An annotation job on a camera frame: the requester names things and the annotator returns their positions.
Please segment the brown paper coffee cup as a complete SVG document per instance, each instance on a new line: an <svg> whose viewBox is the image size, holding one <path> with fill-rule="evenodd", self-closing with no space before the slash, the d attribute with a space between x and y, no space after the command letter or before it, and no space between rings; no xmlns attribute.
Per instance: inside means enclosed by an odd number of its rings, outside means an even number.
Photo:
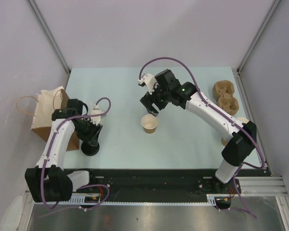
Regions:
<svg viewBox="0 0 289 231"><path fill-rule="evenodd" d="M152 134L158 126L158 119L152 114L146 114L141 119L141 125L147 134Z"/></svg>

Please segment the black plastic cup lid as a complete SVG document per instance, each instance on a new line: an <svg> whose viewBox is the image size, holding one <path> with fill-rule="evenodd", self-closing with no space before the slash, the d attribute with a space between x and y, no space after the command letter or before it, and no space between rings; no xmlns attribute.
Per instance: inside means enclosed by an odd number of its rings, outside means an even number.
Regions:
<svg viewBox="0 0 289 231"><path fill-rule="evenodd" d="M86 142L83 142L81 145L81 151L86 155L86 156L93 156L96 155L100 150L100 145L97 143L97 146L92 146Z"/></svg>

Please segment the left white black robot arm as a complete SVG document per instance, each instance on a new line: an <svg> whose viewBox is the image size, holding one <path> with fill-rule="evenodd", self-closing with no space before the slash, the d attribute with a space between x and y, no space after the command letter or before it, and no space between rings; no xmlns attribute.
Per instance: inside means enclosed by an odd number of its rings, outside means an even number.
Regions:
<svg viewBox="0 0 289 231"><path fill-rule="evenodd" d="M84 115L84 108L87 105L82 101L69 99L65 108L53 112L51 132L44 152L36 166L25 172L25 180L35 202L68 201L79 188L88 193L96 189L97 181L87 170L68 174L63 168L73 134L82 141L81 150L85 155L95 155L100 149L98 137L103 126L89 115Z"/></svg>

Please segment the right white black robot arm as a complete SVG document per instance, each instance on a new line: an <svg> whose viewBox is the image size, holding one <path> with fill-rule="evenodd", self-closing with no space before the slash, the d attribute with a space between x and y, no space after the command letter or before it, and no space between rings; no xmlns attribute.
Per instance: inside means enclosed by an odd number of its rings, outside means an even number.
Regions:
<svg viewBox="0 0 289 231"><path fill-rule="evenodd" d="M221 133L227 144L222 150L223 160L215 173L216 178L212 181L212 186L218 193L228 190L229 180L255 149L256 125L251 121L244 123L233 118L208 100L193 83L181 84L169 69L155 76L144 74L138 80L138 85L147 88L147 93L140 102L148 113L157 116L160 110L172 103L199 116Z"/></svg>

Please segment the brown paper takeout bag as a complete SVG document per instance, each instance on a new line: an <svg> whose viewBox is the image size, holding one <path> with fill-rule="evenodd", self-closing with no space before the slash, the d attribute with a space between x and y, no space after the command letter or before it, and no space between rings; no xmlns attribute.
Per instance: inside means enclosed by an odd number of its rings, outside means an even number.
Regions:
<svg viewBox="0 0 289 231"><path fill-rule="evenodd" d="M18 107L18 103L24 98L25 96L16 101L16 109L23 114L33 117L31 130L46 142L51 132L52 114L56 109L67 107L69 96L62 86L53 90L42 90L40 94L30 96L30 98L36 101L33 113Z"/></svg>

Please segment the brown pulp cup carrier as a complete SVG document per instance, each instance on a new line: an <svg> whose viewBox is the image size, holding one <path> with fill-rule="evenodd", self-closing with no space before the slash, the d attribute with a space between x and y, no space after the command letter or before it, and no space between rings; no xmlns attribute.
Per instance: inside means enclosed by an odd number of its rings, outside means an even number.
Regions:
<svg viewBox="0 0 289 231"><path fill-rule="evenodd" d="M217 105L231 116L234 116L239 110L239 104L234 97L234 93L234 84L229 80L217 81L212 89Z"/></svg>

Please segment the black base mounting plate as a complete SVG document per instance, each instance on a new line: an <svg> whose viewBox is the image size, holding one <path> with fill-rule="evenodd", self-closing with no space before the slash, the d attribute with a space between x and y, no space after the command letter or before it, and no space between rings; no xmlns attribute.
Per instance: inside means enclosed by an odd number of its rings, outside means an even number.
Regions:
<svg viewBox="0 0 289 231"><path fill-rule="evenodd" d="M214 183L215 169L89 169L90 184L103 184L109 203L196 203L207 194L241 190L241 182Z"/></svg>

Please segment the stack of paper cups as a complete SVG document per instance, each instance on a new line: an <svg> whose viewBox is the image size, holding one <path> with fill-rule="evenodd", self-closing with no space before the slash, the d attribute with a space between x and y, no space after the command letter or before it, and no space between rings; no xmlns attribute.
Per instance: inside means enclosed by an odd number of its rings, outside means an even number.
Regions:
<svg viewBox="0 0 289 231"><path fill-rule="evenodd" d="M238 117L237 120L239 120L245 124L249 122L249 120L244 118L244 117ZM221 139L221 142L222 142L223 146L226 146L228 144L228 141L224 140L223 138Z"/></svg>

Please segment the aluminium frame rail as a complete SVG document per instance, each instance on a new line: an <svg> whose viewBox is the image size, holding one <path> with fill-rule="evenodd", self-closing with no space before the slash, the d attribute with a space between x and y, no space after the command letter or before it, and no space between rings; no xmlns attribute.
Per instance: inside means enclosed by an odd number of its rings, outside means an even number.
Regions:
<svg viewBox="0 0 289 231"><path fill-rule="evenodd" d="M238 177L241 193L248 196L287 196L282 177Z"/></svg>

